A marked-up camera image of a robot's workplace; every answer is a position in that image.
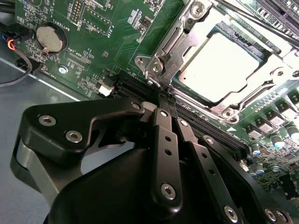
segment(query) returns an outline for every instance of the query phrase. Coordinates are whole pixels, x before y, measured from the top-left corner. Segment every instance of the black wire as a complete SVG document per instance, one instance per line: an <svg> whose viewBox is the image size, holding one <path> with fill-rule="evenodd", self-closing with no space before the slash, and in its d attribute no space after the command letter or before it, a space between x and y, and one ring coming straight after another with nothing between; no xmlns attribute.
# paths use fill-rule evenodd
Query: black wire
<svg viewBox="0 0 299 224"><path fill-rule="evenodd" d="M20 78L17 78L17 79L15 79L13 81L5 82L5 83L0 83L0 87L6 87L6 86L17 84L17 83L23 81L25 78L27 78L29 76L29 74L31 73L31 71L32 71L32 64L31 64L30 60L28 59L28 57L23 52L21 52L18 49L16 49L14 52L17 55L19 55L26 62L26 64L27 64L27 71Z"/></svg>
<svg viewBox="0 0 299 224"><path fill-rule="evenodd" d="M0 5L0 12L8 13L8 14L15 14L15 9L14 9L14 6Z"/></svg>
<svg viewBox="0 0 299 224"><path fill-rule="evenodd" d="M214 0L214 1L218 2L219 4L225 6L226 8L230 9L231 11L233 11L235 13L238 13L239 15L244 16L248 20L250 20L250 21L256 23L257 25L265 28L266 30L276 34L277 36L281 37L285 41L289 42L291 45L294 45L294 46L299 48L299 40L296 40L296 39L284 34L280 30L278 30L278 29L272 27L271 25L261 21L260 19L256 18L255 16L250 15L249 13L241 10L240 8L230 4L227 1L224 1L224 0Z"/></svg>
<svg viewBox="0 0 299 224"><path fill-rule="evenodd" d="M14 6L15 0L0 0L0 3Z"/></svg>

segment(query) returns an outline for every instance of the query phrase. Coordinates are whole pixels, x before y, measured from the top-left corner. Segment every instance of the screw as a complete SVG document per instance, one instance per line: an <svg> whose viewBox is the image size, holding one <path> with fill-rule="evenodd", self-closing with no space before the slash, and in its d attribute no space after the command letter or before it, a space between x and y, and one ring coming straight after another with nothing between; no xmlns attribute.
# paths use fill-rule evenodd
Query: screw
<svg viewBox="0 0 299 224"><path fill-rule="evenodd" d="M160 113L162 114L162 116L164 116L164 117L167 117L168 115L167 115L167 113L166 112L164 112L164 111L160 111Z"/></svg>
<svg viewBox="0 0 299 224"><path fill-rule="evenodd" d="M188 127L188 123L185 122L184 120L181 120L181 124L184 125L185 127Z"/></svg>
<svg viewBox="0 0 299 224"><path fill-rule="evenodd" d="M230 118L230 117L233 116L233 115L234 115L234 111L233 111L232 109L230 109L230 108L225 109L225 110L222 112L222 116L223 116L224 118Z"/></svg>
<svg viewBox="0 0 299 224"><path fill-rule="evenodd" d="M285 222L287 222L288 220L286 219L285 215L281 212L276 210L276 213L279 215L279 217L281 217L282 220L284 220Z"/></svg>
<svg viewBox="0 0 299 224"><path fill-rule="evenodd" d="M143 60L143 58L138 58L138 59L137 59L137 63L138 63L139 65L143 65L143 64L144 64L144 60Z"/></svg>
<svg viewBox="0 0 299 224"><path fill-rule="evenodd" d="M66 66L64 66L64 65L60 65L59 68L58 68L58 71L61 74L67 74L69 72L69 69Z"/></svg>
<svg viewBox="0 0 299 224"><path fill-rule="evenodd" d="M68 131L65 134L65 137L68 141L72 143L79 143L83 139L82 135L77 131Z"/></svg>
<svg viewBox="0 0 299 224"><path fill-rule="evenodd" d="M206 141L207 141L210 145L213 145L213 144L214 144L214 142L213 142L212 139L206 139Z"/></svg>
<svg viewBox="0 0 299 224"><path fill-rule="evenodd" d="M134 103L134 102L132 102L132 106L133 106L135 109L137 109L137 110L140 109L140 106L139 106L138 104Z"/></svg>
<svg viewBox="0 0 299 224"><path fill-rule="evenodd" d="M176 191L174 190L174 188L171 185L169 185L167 183L162 184L161 192L162 192L163 196L169 200L174 200L176 197Z"/></svg>
<svg viewBox="0 0 299 224"><path fill-rule="evenodd" d="M228 205L225 206L224 212L230 221L232 221L233 223L238 222L238 216L237 216L236 212L231 207L229 207Z"/></svg>
<svg viewBox="0 0 299 224"><path fill-rule="evenodd" d="M162 69L163 69L163 67L162 67L162 65L160 63L156 62L156 63L153 64L153 71L155 73L161 72Z"/></svg>
<svg viewBox="0 0 299 224"><path fill-rule="evenodd" d="M44 126L54 126L56 124L56 119L50 115L42 115L38 118L39 123Z"/></svg>
<svg viewBox="0 0 299 224"><path fill-rule="evenodd" d="M195 2L191 8L191 15L195 19L200 19L204 16L206 8L201 2Z"/></svg>
<svg viewBox="0 0 299 224"><path fill-rule="evenodd" d="M269 209L265 209L265 213L271 221L276 222L276 217L273 212L271 212Z"/></svg>

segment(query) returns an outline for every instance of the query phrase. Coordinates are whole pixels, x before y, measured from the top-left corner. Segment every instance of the green circuit board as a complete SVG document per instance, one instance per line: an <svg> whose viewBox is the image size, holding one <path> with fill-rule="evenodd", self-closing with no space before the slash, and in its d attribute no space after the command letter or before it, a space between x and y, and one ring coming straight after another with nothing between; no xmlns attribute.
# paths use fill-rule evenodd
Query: green circuit board
<svg viewBox="0 0 299 224"><path fill-rule="evenodd" d="M267 18L261 16L258 12L261 5L257 1L238 0L238 2L244 3L248 10L270 24L277 23L277 19L272 15ZM294 5L296 4L292 2L289 7L294 9ZM144 81L142 72L135 66L134 57L153 54L183 6L182 0L18 0L16 2L18 23L34 30L45 22L55 23L66 33L68 46L65 51L47 57L42 54L35 39L17 45L30 58L44 64L43 73L46 75L89 99L98 99L99 89L96 84L105 75L105 70L110 70L112 75L123 70ZM235 21L246 27L247 31L273 51L280 53L279 47L239 16L223 7L219 8L229 13ZM141 25L144 19L147 21L146 26ZM232 24L230 28L247 42L260 48L256 42L242 33L242 30ZM282 23L279 28L286 31L288 26ZM69 72L59 73L60 65L67 66ZM299 126L299 123L296 124L295 120L284 117L285 123L274 126L271 132L258 139L252 139L246 132L246 127L260 118L266 119L266 114L272 110L278 112L277 106L280 103L286 101L292 104L290 98L299 92L298 87L299 81L289 81L278 86L242 111L239 114L240 122L235 125L211 119L183 103L178 103L197 114L199 119L208 121L236 140L249 146L258 143L262 147L262 154L256 159L263 164L265 174L258 177L257 181L268 189L270 183L277 181L286 173L291 173L294 179L299 179L299 142L291 140L285 129L293 124ZM281 135L285 142L282 149L273 146L271 142L273 134ZM298 167L291 167L292 164L298 164ZM273 172L271 170L273 166L279 166L279 171Z"/></svg>
<svg viewBox="0 0 299 224"><path fill-rule="evenodd" d="M95 85L105 69L112 74L141 73L134 56L153 53L183 5L182 0L18 0L18 23L36 30L40 24L53 22L68 37L67 49L50 58L42 55L36 40L19 47L45 65L45 74L97 99ZM59 65L67 66L69 72L59 73Z"/></svg>

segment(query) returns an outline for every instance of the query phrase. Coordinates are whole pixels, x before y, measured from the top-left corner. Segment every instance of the motherboard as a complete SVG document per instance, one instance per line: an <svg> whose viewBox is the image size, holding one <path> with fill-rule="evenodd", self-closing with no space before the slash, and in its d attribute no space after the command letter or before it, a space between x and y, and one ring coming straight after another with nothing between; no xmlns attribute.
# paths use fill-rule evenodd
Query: motherboard
<svg viewBox="0 0 299 224"><path fill-rule="evenodd" d="M148 71L162 73L167 68L171 73L178 67L177 63L170 63L169 68L167 63L160 67L155 57L159 55L163 41L166 43L161 48L163 51L173 48L169 40L179 32L176 24L183 23L183 16L186 18L186 35L195 29L199 11L190 17L186 14L188 7L193 12L194 2L197 1L18 0L16 21L35 30L36 37L17 43L17 46L43 65L44 74L89 99L115 94L113 77L123 73L137 82L148 83L146 88L150 88L153 83L161 81L161 76L155 79L157 76L148 75ZM208 2L207 8L215 7L200 24L201 30L211 26L205 36L210 40L205 41L204 48L196 50L197 61L193 52L190 56L193 62L184 64L178 69L180 72L173 74L171 87L178 106L210 124L222 135L249 146L252 163L247 165L248 172L265 189L279 188L279 177L286 174L299 180L299 52L225 6L217 2L211 6L207 0L202 2ZM298 39L297 0L229 2ZM215 24L209 18L215 18ZM169 55L177 55L179 48L176 50ZM184 50L184 56L191 51L190 48ZM163 62L171 61L164 55L161 58ZM154 67L148 68L150 62ZM288 69L275 67L277 62L286 64ZM240 92L243 80L249 80L250 71L257 74L265 66L273 68L271 79L274 81L271 83L265 78L263 88L254 97L247 94L238 101L241 109L234 117L231 115L237 111L234 104L224 110L219 119L219 116L204 112L178 94L184 93L196 102L208 102L206 108L213 112L228 93ZM191 74L194 70L204 76ZM289 71L292 71L291 77L281 80ZM259 79L263 79L263 73L261 71Z"/></svg>

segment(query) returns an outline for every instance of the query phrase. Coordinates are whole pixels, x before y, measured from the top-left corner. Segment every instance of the black metal bracket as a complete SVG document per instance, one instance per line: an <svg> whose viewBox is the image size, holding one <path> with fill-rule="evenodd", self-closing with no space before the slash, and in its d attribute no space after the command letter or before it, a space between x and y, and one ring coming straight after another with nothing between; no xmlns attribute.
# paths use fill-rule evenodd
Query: black metal bracket
<svg viewBox="0 0 299 224"><path fill-rule="evenodd" d="M21 174L22 177L18 177L20 180L40 190L50 204L54 201L56 210L50 213L51 222L56 220L56 215L60 215L59 204L65 207L64 201L59 200L69 198L70 201L65 203L70 205L73 192L84 191L82 187L89 186L88 183L96 184L96 188L91 186L89 189L96 189L93 196L101 198L100 195L106 192L98 192L98 187L109 191L110 185L102 187L104 184L98 177L111 181L114 174L126 175L123 170L115 168L115 165L122 164L136 176L128 174L121 179L133 181L146 189L144 194L144 190L136 186L132 190L130 184L126 183L122 196L126 191L134 194L138 189L136 195L142 191L147 212L156 220L171 221L189 217L190 214L192 218L198 218L194 208L190 209L192 194L186 190L186 187L194 188L190 185L192 181L186 181L189 178L186 170L192 170L192 175L197 179L195 183L200 183L198 187L205 189L204 194L209 200L209 207L211 204L213 220L216 222L292 224L288 213L280 209L212 137L204 136L198 141L190 125L177 118L175 104L169 100L166 94L161 93L158 107L150 103L141 105L130 98L33 106L22 117L11 162L12 167L20 167L14 168L14 173ZM138 147L112 161L110 164L114 165L113 169L108 164L81 176L80 162L92 145L104 147L125 141L133 141ZM185 158L188 159L187 169L184 167L182 171ZM126 197L122 201L129 203L132 206L130 208L139 207L136 195L134 201L129 197L128 202ZM84 203L91 200L79 195L74 197L80 197ZM130 208L127 209L131 212L128 216L135 214L135 210ZM102 220L102 214L97 213L92 215Z"/></svg>
<svg viewBox="0 0 299 224"><path fill-rule="evenodd" d="M292 223L289 214L279 208L274 199L212 137L203 136L201 142L209 150L225 185L250 223Z"/></svg>

